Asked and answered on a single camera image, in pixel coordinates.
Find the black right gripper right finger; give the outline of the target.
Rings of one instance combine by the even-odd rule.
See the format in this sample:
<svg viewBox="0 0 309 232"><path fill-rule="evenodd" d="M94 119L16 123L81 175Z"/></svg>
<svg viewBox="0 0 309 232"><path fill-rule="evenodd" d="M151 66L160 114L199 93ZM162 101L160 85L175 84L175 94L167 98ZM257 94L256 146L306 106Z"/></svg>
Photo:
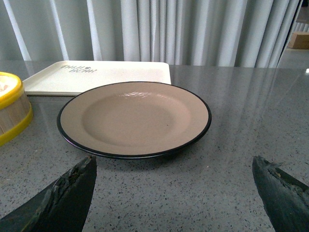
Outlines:
<svg viewBox="0 0 309 232"><path fill-rule="evenodd" d="M264 209L277 232L309 230L309 187L261 156L252 172Z"/></svg>

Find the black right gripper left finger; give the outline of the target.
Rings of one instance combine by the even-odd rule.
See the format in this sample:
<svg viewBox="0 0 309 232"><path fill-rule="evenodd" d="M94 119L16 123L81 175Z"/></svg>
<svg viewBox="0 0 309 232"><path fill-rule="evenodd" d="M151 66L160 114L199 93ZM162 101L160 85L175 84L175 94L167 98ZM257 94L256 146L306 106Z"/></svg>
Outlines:
<svg viewBox="0 0 309 232"><path fill-rule="evenodd" d="M1 218L2 232L81 232L91 205L97 162L88 156Z"/></svg>

